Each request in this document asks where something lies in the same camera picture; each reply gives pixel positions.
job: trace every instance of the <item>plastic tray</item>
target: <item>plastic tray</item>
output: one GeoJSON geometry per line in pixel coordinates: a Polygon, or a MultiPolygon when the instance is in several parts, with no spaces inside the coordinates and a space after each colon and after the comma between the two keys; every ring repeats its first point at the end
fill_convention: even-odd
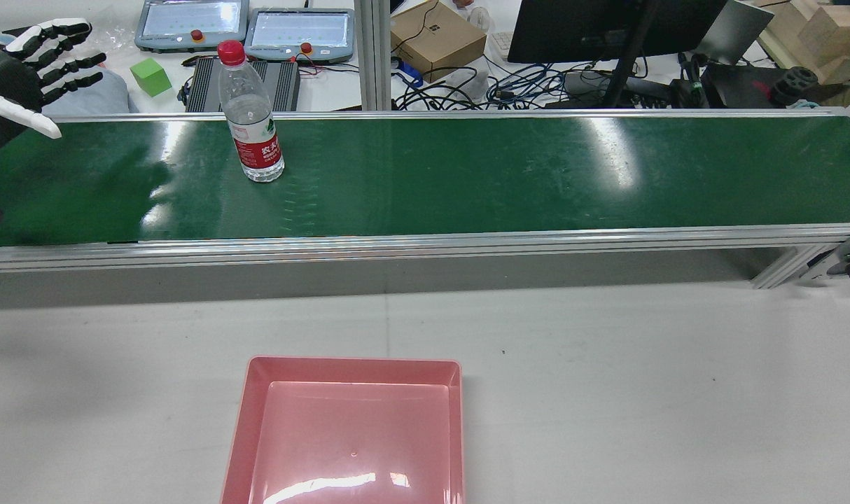
{"type": "Polygon", "coordinates": [[[464,504],[451,360],[255,357],[223,504],[464,504]]]}

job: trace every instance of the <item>water bottle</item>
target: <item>water bottle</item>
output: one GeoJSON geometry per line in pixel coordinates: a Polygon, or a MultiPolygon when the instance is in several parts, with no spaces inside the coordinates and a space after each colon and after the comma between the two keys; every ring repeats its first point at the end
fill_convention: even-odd
{"type": "Polygon", "coordinates": [[[275,181],[285,169],[285,160],[272,123],[272,102],[266,96],[263,81],[248,63],[242,42],[220,42],[216,52],[223,64],[220,105],[232,130],[242,169],[252,181],[275,181]]]}

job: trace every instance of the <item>computer monitor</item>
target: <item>computer monitor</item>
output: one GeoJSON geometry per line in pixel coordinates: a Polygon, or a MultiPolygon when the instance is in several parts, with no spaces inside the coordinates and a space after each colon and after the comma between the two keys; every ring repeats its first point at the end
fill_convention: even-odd
{"type": "MultiPolygon", "coordinates": [[[[511,63],[616,60],[639,24],[646,0],[522,0],[509,47],[511,63]]],[[[640,55],[690,51],[727,0],[659,0],[640,55]]]]}

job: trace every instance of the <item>screen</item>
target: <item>screen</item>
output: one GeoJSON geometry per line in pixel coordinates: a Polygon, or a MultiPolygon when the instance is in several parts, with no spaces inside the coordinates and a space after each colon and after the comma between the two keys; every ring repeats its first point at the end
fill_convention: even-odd
{"type": "Polygon", "coordinates": [[[251,47],[314,46],[347,47],[346,13],[259,13],[251,47]]]}
{"type": "Polygon", "coordinates": [[[142,31],[148,35],[179,35],[200,29],[201,32],[237,33],[240,2],[155,2],[148,9],[142,31]]]}

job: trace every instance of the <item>monitor stand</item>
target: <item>monitor stand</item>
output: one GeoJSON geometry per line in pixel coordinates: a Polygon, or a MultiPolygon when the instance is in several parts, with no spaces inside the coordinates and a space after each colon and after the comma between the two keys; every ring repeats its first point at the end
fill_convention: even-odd
{"type": "Polygon", "coordinates": [[[643,42],[646,40],[646,34],[655,20],[655,14],[658,13],[658,8],[661,6],[662,0],[643,0],[640,4],[639,13],[633,27],[627,33],[627,42],[624,45],[624,50],[621,52],[621,57],[618,58],[618,64],[615,70],[611,73],[611,79],[608,79],[607,86],[604,92],[590,92],[587,90],[585,94],[578,94],[569,90],[568,78],[566,78],[566,90],[569,90],[569,95],[572,100],[566,103],[565,106],[553,106],[553,108],[571,108],[575,109],[616,109],[621,103],[621,92],[627,87],[627,79],[630,78],[630,73],[634,70],[636,59],[643,53],[643,42]]]}

